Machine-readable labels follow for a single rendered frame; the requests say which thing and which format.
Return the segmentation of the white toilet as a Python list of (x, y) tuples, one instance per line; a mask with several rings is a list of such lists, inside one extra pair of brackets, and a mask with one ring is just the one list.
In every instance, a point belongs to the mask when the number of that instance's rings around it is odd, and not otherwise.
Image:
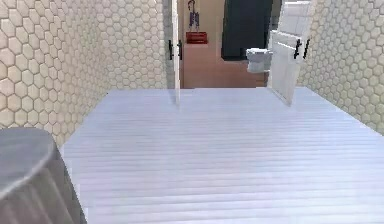
[(249, 48), (246, 50), (248, 60), (247, 71), (261, 73), (270, 70), (273, 52), (269, 49)]

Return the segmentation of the red box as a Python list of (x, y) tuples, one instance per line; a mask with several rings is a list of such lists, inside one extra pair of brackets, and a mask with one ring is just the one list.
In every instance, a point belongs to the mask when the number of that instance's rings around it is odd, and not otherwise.
[(188, 44), (207, 44), (208, 36), (206, 32), (187, 32), (186, 41)]

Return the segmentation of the purple hanging umbrella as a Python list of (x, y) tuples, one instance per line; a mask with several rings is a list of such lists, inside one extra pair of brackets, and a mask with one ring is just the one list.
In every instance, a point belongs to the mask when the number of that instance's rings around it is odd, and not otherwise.
[(189, 30), (195, 28), (199, 31), (199, 13), (195, 9), (195, 0), (188, 0), (187, 6), (189, 10)]

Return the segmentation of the grey round bin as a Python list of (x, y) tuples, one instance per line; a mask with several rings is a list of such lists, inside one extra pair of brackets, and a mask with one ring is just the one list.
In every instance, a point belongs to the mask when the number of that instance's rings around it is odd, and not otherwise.
[(52, 135), (0, 129), (0, 224), (88, 224)]

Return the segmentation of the white panelled room door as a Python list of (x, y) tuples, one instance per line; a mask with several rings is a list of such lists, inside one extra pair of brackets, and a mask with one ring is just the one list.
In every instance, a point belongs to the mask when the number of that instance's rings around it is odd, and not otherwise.
[[(291, 105), (301, 66), (305, 44), (310, 38), (311, 24), (318, 0), (282, 0), (276, 30), (270, 32), (273, 52), (267, 86), (286, 105)], [(301, 39), (297, 59), (293, 58), (296, 40)]]

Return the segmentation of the dark green cupboard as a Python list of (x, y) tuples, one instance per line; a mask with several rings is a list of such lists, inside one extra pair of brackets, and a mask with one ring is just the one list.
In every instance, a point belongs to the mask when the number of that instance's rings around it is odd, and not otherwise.
[(221, 57), (246, 60), (246, 50), (267, 45), (273, 0), (225, 0)]

